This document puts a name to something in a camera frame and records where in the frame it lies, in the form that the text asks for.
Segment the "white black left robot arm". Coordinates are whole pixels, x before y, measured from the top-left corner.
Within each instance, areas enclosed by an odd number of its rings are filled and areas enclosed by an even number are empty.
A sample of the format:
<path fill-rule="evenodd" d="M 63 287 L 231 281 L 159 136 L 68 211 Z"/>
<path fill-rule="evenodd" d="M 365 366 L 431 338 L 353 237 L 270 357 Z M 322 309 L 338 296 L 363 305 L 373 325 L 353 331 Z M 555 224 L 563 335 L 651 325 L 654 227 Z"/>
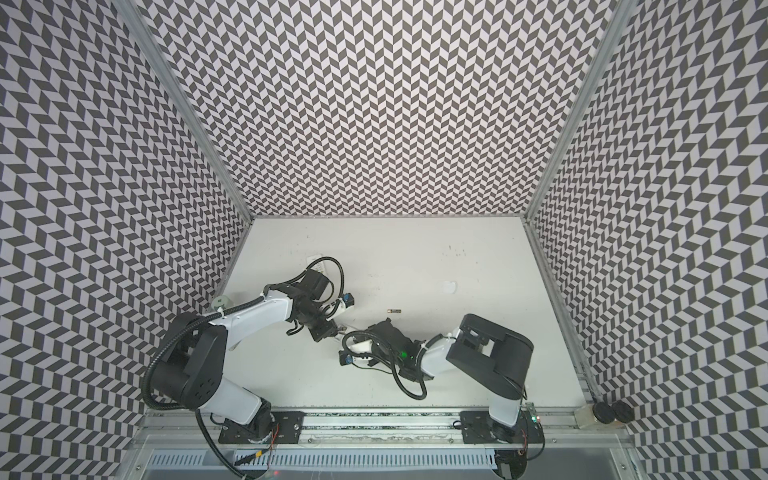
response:
<path fill-rule="evenodd" d="M 334 317 L 355 304 L 340 291 L 322 298 L 332 281 L 308 268 L 283 283 L 266 286 L 244 304 L 208 315 L 183 313 L 170 324 L 141 381 L 141 396 L 154 410 L 189 410 L 223 419 L 224 431 L 244 442 L 262 443 L 274 434 L 277 421 L 266 399 L 228 380 L 228 353 L 243 340 L 278 323 L 290 323 L 295 335 L 306 329 L 314 341 L 333 337 Z"/>

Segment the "white remote green buttons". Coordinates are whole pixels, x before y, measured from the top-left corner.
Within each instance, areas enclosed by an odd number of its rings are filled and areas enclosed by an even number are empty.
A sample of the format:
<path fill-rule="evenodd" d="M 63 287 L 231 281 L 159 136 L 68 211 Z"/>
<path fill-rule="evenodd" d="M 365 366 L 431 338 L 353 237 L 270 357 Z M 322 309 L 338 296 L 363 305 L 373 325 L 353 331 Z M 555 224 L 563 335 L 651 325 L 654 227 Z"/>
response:
<path fill-rule="evenodd" d="M 307 258 L 308 267 L 317 271 L 324 269 L 324 262 L 321 260 L 321 255 L 314 255 Z"/>

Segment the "white battery cover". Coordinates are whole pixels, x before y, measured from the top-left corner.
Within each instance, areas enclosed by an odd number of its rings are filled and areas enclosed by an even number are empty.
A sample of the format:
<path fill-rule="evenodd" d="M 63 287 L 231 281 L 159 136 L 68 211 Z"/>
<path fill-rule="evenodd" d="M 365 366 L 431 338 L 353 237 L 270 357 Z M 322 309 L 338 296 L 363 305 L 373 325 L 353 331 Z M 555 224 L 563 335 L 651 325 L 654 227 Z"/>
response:
<path fill-rule="evenodd" d="M 448 295 L 453 295 L 456 293 L 458 289 L 457 283 L 455 281 L 445 281 L 443 283 L 443 292 Z"/>

